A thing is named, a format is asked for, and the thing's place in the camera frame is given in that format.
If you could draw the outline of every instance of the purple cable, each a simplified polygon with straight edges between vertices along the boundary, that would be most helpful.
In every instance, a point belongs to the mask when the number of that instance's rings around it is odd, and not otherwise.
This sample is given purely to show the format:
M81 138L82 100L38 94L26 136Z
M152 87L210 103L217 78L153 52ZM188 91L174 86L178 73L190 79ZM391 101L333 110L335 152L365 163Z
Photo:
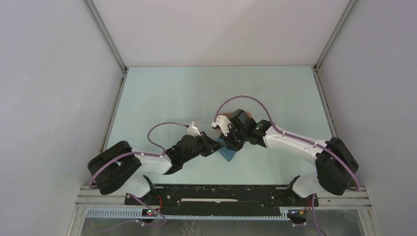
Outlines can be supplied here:
M155 125L154 127L152 127L152 128L149 130L149 132L148 132L148 140L149 140L149 142L150 142L151 144L153 144L153 145L155 145L155 146L157 146L157 147L159 147L159 148L161 148L161 149L162 149L162 154L161 154L161 155L165 155L165 152L166 152L165 148L164 148L163 146L161 146L161 145L159 145L159 144L155 143L154 141L152 141L152 140L150 139L149 135L150 135L150 133L151 133L151 132L152 132L152 131L156 128L156 127L159 127L159 126L161 126L161 125L165 125L165 124L176 124L176 125L181 125L181 126L187 127L187 125L186 125L186 124L182 124L182 123L178 123L178 122L172 122L172 121L170 121L170 122L163 122L163 123L157 124L157 125Z
M111 161L107 162L106 164L104 164L100 169L98 169L94 175L92 175L90 181L89 181L89 188L91 189L96 189L97 187L94 187L92 184L95 180L95 178L97 178L97 176L104 170L106 169L108 166L110 166L111 164L113 164L115 161L122 159L126 156L130 156L130 155L142 155L142 153L144 155L148 155L148 156L155 156L155 157L159 157L159 154L152 154L152 153L146 153L146 152L140 152L140 151L131 151L131 152L127 152L127 153L123 153L122 155L119 155L115 158L113 158Z
M163 150L163 152L162 152L162 154L155 154L155 153L149 153L149 152L140 152L140 151L131 151L131 152L127 152L127 153L124 153L124 154L121 154L121 155L119 155L119 156L117 156L117 157L115 157L115 158L113 158L111 161L109 161L109 162L107 162L106 164L104 164L100 169L98 169L98 171L96 171L95 173L94 173L94 175L91 177L91 179L90 179L90 181L89 181L89 187L91 188L91 189L94 189L94 188L96 188L96 187L93 187L93 182L94 182L94 180L95 180L95 178L97 178L97 176L104 170L104 169L106 169L108 166L110 166L111 164L113 164L113 162L115 162L115 161L118 161L119 159L121 159L121 158L124 158L124 157L126 157L126 156L129 156L129 155L147 155L147 156L153 156L153 157L160 157L161 155L163 156L163 155L165 155L165 148L163 147L163 146L161 146L161 145L159 145L159 144L157 144L157 143L155 143L155 142L153 142L150 138L149 138L149 135L150 135L150 133L156 128L156 127L158 127L158 126L161 126L161 125L164 125L164 124L177 124L177 125L181 125L181 126L184 126L184 127L187 127L187 125L186 124L181 124L181 123L178 123L178 122L163 122L163 123L160 123L160 124L157 124L157 125L155 125L154 127L152 127L150 130L149 130L149 132L148 132L148 140L149 140L149 142L150 143L152 143L153 145L155 145L155 146L157 146L157 147L160 147L160 148L162 148L162 150Z
M216 122L216 119L217 119L217 116L220 114L220 110L224 107L224 105L226 105L228 102L230 102L230 101L232 101L232 100L234 100L234 99L236 99L236 98L249 98L249 99L251 99L251 100L254 100L255 102L257 102L259 105L261 105L261 107L264 109L264 111L265 111L265 113L267 114L267 116L268 116L268 119L269 119L269 121L271 122L271 125L272 125L272 127L279 133L279 134L284 134L285 136L288 136L288 137L290 137L290 138L293 138L293 139L297 139L297 140L299 140L299 141L302 141L302 142L305 142L305 143L308 143L308 144L310 144L310 145L314 145L315 143L313 142L313 141L311 141L311 140L308 140L308 139L305 139L305 138L303 138L303 137L299 137L299 136L297 136L297 135L293 135L293 134L290 134L290 133L284 133L282 130L280 130L280 129L278 129L278 127L275 125L275 123L273 122L273 120L272 120L272 117L271 117L271 115L269 114L269 111L268 111L268 109L265 107L265 105L262 103L262 102L260 102L258 99L256 99L256 98L254 98L254 97L251 97L251 96L247 96L247 95L238 95L238 96L234 96L234 97L231 97L231 98L229 98L229 99L227 99L225 102L223 102L223 104L219 107L219 109L217 110L217 112L216 112L216 116L214 117L214 122ZM331 150L329 150L328 148L326 148L326 147L324 147L324 146L322 146L322 145L320 145L320 144L317 144L316 145L318 148L320 148L320 149L322 149L322 150L324 150L325 152L327 152L328 154L330 154L334 159L336 159L339 163L340 163L340 165L342 165L343 166L343 168L345 168L346 169L346 171L349 173L349 175L352 177L352 179L353 179L353 181L355 182L355 185L356 185L356 187L355 188L347 188L347 189L349 189L349 190L352 190L352 191L359 191L359 189L360 189L360 183L359 183L359 180L358 180L358 178L356 178L356 176L355 176L355 174L352 172L352 170L342 161L342 159L340 159L336 154L334 154L334 152L332 152Z
M311 198L311 212L313 213L313 220L314 220L314 227L316 227L317 233L320 236L320 230L324 233L324 231L319 227L319 224L317 224L317 218L316 218L316 211L314 209L314 200L316 199L316 194L313 194L313 197Z

